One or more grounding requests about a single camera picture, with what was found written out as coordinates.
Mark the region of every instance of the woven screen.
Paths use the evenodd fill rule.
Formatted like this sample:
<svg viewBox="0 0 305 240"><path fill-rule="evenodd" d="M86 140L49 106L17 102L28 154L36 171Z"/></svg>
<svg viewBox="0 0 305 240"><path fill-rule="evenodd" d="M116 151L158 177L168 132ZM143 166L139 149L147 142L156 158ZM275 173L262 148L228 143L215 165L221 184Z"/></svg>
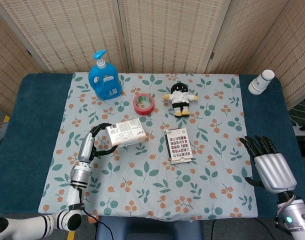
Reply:
<svg viewBox="0 0 305 240"><path fill-rule="evenodd" d="M253 56L248 73L271 69L289 108L305 94L305 0L289 1Z"/></svg>
<svg viewBox="0 0 305 240"><path fill-rule="evenodd" d="M0 19L0 109L11 114L23 77L42 69Z"/></svg>
<svg viewBox="0 0 305 240"><path fill-rule="evenodd" d="M0 0L49 71L88 72L94 52L125 72L126 54L118 34L114 0Z"/></svg>
<svg viewBox="0 0 305 240"><path fill-rule="evenodd" d="M231 1L207 73L241 74L288 0Z"/></svg>
<svg viewBox="0 0 305 240"><path fill-rule="evenodd" d="M229 3L124 0L132 71L204 73Z"/></svg>

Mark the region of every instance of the bottle label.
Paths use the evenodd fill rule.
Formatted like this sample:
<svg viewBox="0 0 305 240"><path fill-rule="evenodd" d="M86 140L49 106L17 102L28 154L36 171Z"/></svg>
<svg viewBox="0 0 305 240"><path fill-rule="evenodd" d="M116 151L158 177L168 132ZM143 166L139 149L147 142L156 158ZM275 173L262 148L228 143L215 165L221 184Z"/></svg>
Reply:
<svg viewBox="0 0 305 240"><path fill-rule="evenodd" d="M111 81L111 80L114 80L114 79L115 79L114 76L107 76L107 77L103 78L103 82L105 83L105 82L108 82L108 81Z"/></svg>
<svg viewBox="0 0 305 240"><path fill-rule="evenodd" d="M108 94L100 95L100 97L102 97L102 98L109 98L109 97L117 94L117 92L118 92L117 88L114 88L114 89L110 90Z"/></svg>

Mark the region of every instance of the robot finger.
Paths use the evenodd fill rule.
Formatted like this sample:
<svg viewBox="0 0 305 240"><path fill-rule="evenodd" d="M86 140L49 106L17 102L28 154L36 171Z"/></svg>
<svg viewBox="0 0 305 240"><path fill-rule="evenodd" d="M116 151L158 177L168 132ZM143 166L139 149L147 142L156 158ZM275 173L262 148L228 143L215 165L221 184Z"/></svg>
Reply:
<svg viewBox="0 0 305 240"><path fill-rule="evenodd" d="M270 148L270 152L273 154L277 154L277 148L275 147L275 145L273 144L273 142L266 136L263 136L263 139L265 139L265 141L268 143L268 146Z"/></svg>
<svg viewBox="0 0 305 240"><path fill-rule="evenodd" d="M90 130L90 132L91 132L91 134L92 134L92 137L94 138L94 137L99 133L100 130L104 130L104 129L105 129L106 127L108 127L108 126L111 126L111 124L110 124L110 123L104 122L104 123L101 123L101 124L99 124L99 125L93 127L93 128Z"/></svg>
<svg viewBox="0 0 305 240"><path fill-rule="evenodd" d="M116 149L117 149L117 147L118 147L118 145L116 145L116 146L113 146L111 149L109 149L109 150L107 150L107 151L96 151L95 153L94 153L94 155L96 156L96 157L99 157L99 156L104 156L104 155L109 155L109 154L112 154Z"/></svg>
<svg viewBox="0 0 305 240"><path fill-rule="evenodd" d="M266 142L260 136L255 135L254 137L257 139L257 141L261 145L261 148L263 149L264 154L272 154L272 152L270 152L270 147L266 144Z"/></svg>
<svg viewBox="0 0 305 240"><path fill-rule="evenodd" d="M256 153L256 151L255 151L255 149L252 148L250 142L248 142L246 139L243 139L242 137L240 137L239 140L240 140L241 143L244 145L244 147L246 148L248 154L249 154L251 157L255 158L255 157L258 156L257 153Z"/></svg>
<svg viewBox="0 0 305 240"><path fill-rule="evenodd" d="M251 179L250 177L246 176L244 178L247 183L249 183L250 185L254 186L254 187L261 187L261 188L265 188L264 184L262 181L254 181L253 179Z"/></svg>
<svg viewBox="0 0 305 240"><path fill-rule="evenodd" d="M253 145L259 156L264 155L263 150L260 148L260 146L258 146L257 142L252 137L245 136L244 138Z"/></svg>

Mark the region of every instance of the green indicator light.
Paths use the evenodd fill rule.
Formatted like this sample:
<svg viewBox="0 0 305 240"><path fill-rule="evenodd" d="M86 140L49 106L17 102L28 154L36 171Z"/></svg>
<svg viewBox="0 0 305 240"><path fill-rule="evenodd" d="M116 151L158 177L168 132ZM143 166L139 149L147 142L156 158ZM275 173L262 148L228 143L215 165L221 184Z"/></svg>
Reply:
<svg viewBox="0 0 305 240"><path fill-rule="evenodd" d="M287 220L287 222L290 223L290 224L293 222L293 220L292 220L292 218L291 218L290 216L286 217L286 220Z"/></svg>

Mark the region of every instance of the floral tablecloth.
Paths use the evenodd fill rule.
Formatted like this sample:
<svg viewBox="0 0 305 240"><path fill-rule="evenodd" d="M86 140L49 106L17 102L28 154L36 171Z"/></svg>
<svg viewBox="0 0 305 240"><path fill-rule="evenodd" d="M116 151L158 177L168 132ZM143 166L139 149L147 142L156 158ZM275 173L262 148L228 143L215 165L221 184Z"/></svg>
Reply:
<svg viewBox="0 0 305 240"><path fill-rule="evenodd" d="M238 75L122 73L119 79L122 95L103 101L86 72L73 74L38 211L68 208L69 174L93 126L139 118L145 142L92 161L84 198L89 213L164 221L256 217L254 188L245 181L252 175L250 157L239 141L247 133ZM171 103L162 99L177 82L198 95L187 118L175 118ZM154 98L155 109L148 116L134 111L139 93ZM193 161L171 164L163 133L180 127L187 128ZM105 131L95 138L95 146L110 148Z"/></svg>

